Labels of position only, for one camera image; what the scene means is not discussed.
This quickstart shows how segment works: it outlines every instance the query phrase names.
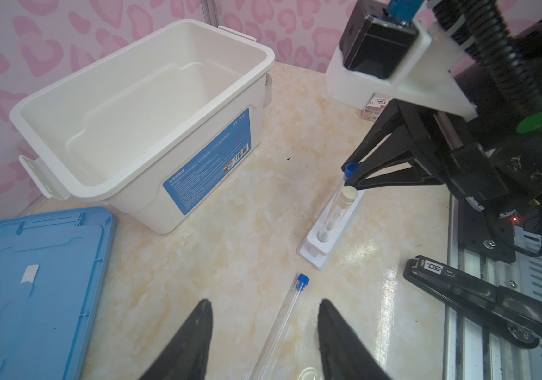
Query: wallpaper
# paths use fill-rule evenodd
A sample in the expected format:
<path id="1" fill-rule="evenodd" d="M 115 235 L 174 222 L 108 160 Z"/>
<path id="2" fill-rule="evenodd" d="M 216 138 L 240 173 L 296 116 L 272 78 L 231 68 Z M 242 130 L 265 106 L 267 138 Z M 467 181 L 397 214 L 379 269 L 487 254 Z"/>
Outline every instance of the wallpaper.
<path id="1" fill-rule="evenodd" d="M 200 0 L 0 0 L 0 219 L 40 196 L 17 160 L 36 156 L 9 121 L 11 108 L 183 18 L 203 21 Z"/>
<path id="2" fill-rule="evenodd" d="M 222 25 L 249 34 L 275 51 L 276 60 L 326 72 L 355 6 L 354 0 L 216 0 Z M 542 0 L 497 0 L 512 34 L 542 19 Z M 423 4 L 417 18 L 431 24 Z M 457 65 L 458 72 L 471 64 Z"/>

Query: bolt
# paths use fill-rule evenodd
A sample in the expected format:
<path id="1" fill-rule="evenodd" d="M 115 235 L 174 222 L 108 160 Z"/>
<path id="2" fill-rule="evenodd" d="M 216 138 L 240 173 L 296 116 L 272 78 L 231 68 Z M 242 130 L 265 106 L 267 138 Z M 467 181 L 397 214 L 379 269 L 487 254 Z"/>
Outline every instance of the bolt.
<path id="1" fill-rule="evenodd" d="M 494 240 L 484 240 L 484 247 L 488 249 L 494 249 L 496 247 L 496 243 Z"/>

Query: table surface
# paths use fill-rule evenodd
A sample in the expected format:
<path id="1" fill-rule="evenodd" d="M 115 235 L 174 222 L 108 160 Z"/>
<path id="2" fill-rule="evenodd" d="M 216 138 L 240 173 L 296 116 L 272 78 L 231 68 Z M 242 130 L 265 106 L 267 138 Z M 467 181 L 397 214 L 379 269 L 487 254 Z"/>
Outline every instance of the table surface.
<path id="1" fill-rule="evenodd" d="M 200 299 L 212 302 L 206 379 L 247 379 L 298 272 L 310 277 L 274 379 L 321 368 L 320 301 L 332 301 L 395 380 L 441 379 L 444 304 L 402 276 L 407 259 L 446 262 L 445 186 L 366 191 L 328 266 L 296 248 L 370 129 L 330 100 L 323 73 L 276 63 L 262 141 L 174 231 L 111 208 L 116 231 L 81 379 L 136 380 Z M 34 213 L 96 206 L 52 199 Z"/>

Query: white plastic storage bin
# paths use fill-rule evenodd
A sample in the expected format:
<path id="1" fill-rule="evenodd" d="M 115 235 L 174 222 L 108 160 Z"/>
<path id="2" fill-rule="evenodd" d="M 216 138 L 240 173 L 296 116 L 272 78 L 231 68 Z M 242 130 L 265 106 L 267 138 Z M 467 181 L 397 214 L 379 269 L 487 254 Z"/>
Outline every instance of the white plastic storage bin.
<path id="1" fill-rule="evenodd" d="M 247 37 L 177 21 L 25 98 L 20 162 L 48 198 L 172 231 L 260 142 L 275 54 Z"/>

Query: test tube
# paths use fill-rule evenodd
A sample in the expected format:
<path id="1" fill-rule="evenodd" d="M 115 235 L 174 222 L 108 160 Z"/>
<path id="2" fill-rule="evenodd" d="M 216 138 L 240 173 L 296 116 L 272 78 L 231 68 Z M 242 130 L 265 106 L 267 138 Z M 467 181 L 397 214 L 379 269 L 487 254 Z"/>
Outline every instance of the test tube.
<path id="1" fill-rule="evenodd" d="M 264 380 L 273 371 L 277 354 L 279 353 L 279 347 L 283 342 L 283 336 L 285 335 L 288 326 L 290 325 L 290 315 L 292 310 L 296 307 L 296 301 L 298 296 L 302 293 L 305 286 L 308 284 L 308 277 L 304 274 L 299 274 L 292 281 L 288 295 L 285 296 L 283 305 L 279 309 L 279 314 L 275 318 L 275 323 L 271 327 L 271 332 L 267 337 L 265 345 L 262 347 L 256 366 L 252 371 L 250 380 Z"/>
<path id="2" fill-rule="evenodd" d="M 317 233 L 317 239 L 320 242 L 325 243 L 328 241 L 338 223 L 357 199 L 357 194 L 357 190 L 353 186 L 340 185 L 336 189 L 328 217 L 324 221 L 321 230 Z"/>

